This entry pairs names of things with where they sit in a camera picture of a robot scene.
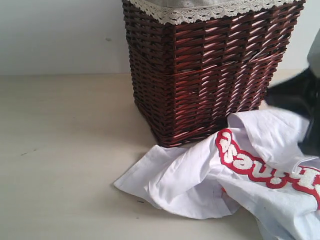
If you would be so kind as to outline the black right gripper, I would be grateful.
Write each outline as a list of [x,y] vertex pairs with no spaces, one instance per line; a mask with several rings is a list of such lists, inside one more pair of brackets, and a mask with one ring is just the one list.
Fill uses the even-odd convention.
[[268,105],[289,110],[309,120],[298,143],[302,153],[320,155],[320,38],[315,37],[307,55],[308,68],[266,91]]

